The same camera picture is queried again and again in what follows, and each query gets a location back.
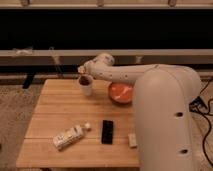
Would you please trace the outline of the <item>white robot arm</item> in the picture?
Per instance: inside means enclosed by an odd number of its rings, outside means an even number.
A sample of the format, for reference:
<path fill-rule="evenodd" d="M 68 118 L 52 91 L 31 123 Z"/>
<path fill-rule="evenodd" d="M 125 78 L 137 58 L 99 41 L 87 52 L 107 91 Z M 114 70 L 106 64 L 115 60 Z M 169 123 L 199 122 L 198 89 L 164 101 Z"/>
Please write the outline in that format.
<path fill-rule="evenodd" d="M 102 53 L 78 72 L 133 87 L 140 171 L 198 171 L 189 111 L 201 90 L 194 69 L 167 64 L 116 66 L 112 55 Z"/>

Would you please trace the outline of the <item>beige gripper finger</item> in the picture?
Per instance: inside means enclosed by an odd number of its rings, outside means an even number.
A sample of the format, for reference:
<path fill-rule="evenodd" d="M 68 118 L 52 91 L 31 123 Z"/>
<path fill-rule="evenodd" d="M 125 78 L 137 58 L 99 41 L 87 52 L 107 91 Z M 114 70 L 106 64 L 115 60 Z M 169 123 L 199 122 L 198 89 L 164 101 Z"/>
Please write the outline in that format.
<path fill-rule="evenodd" d="M 86 69 L 85 69 L 84 66 L 79 66 L 77 70 L 78 70 L 79 74 L 85 74 L 86 73 Z"/>

